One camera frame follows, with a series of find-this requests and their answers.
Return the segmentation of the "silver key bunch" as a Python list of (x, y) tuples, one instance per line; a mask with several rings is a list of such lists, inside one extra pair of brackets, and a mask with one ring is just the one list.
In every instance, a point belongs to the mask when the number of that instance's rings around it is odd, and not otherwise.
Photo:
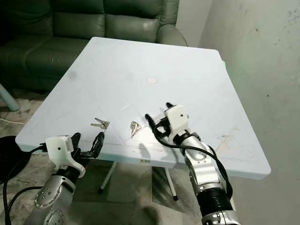
[(94, 118), (94, 120), (96, 120), (96, 122), (95, 123), (91, 123), (90, 125), (93, 126), (93, 127), (98, 127), (100, 129), (103, 129), (103, 130), (107, 130), (108, 127), (111, 124), (111, 122), (105, 121), (105, 120), (101, 120), (99, 118)]
[(139, 123), (132, 121), (129, 128), (131, 129), (130, 137), (133, 138), (143, 127)]

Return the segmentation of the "white metal table leg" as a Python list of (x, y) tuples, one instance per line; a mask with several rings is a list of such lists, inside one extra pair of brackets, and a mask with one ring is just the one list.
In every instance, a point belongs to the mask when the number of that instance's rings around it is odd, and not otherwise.
[(169, 189), (171, 191), (173, 200), (178, 201), (179, 198), (177, 196), (176, 189), (174, 188), (173, 180), (172, 180), (171, 174), (169, 172), (169, 169), (164, 168), (164, 170), (165, 170), (165, 175), (166, 175), (166, 178), (167, 178), (168, 186), (169, 186)]
[(111, 176), (112, 176), (112, 174), (113, 174), (113, 172), (116, 168), (116, 165), (117, 165), (117, 162), (112, 163), (111, 168), (109, 169), (108, 174), (104, 178), (104, 180), (103, 180), (101, 186), (99, 187), (97, 193), (102, 194), (104, 192), (105, 187), (107, 186), (107, 184), (108, 184), (109, 180), (111, 179)]

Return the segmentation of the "white plastic table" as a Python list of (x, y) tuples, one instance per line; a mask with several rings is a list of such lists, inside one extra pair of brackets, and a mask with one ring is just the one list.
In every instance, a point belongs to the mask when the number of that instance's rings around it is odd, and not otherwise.
[[(183, 105), (189, 128), (216, 150), (231, 177), (264, 179), (271, 167), (219, 53), (175, 45), (94, 37), (18, 133), (29, 151), (48, 137), (81, 133), (89, 150), (111, 122), (100, 159), (120, 163), (186, 168), (181, 153), (150, 138), (145, 114), (156, 118), (166, 103)], [(132, 121), (143, 128), (131, 138)]]

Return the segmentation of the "black round floor object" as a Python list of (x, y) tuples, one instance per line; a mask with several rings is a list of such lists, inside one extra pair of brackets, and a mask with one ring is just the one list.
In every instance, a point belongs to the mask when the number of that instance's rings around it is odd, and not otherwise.
[(21, 149), (15, 142), (15, 135), (0, 138), (0, 183), (4, 183), (8, 172), (15, 165)]

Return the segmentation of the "light blue pole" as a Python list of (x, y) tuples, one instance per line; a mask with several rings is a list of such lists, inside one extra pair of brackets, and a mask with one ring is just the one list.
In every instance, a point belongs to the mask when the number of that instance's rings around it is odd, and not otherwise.
[(6, 103), (9, 111), (18, 111), (21, 108), (21, 105), (15, 100), (14, 97), (6, 90), (2, 84), (0, 84), (0, 98), (4, 103)]

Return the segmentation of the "green leather sofa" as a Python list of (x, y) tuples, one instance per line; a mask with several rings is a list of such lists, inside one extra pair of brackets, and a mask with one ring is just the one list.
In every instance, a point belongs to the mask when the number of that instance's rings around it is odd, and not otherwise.
[(50, 91), (93, 37), (186, 46), (179, 0), (0, 0), (0, 83)]

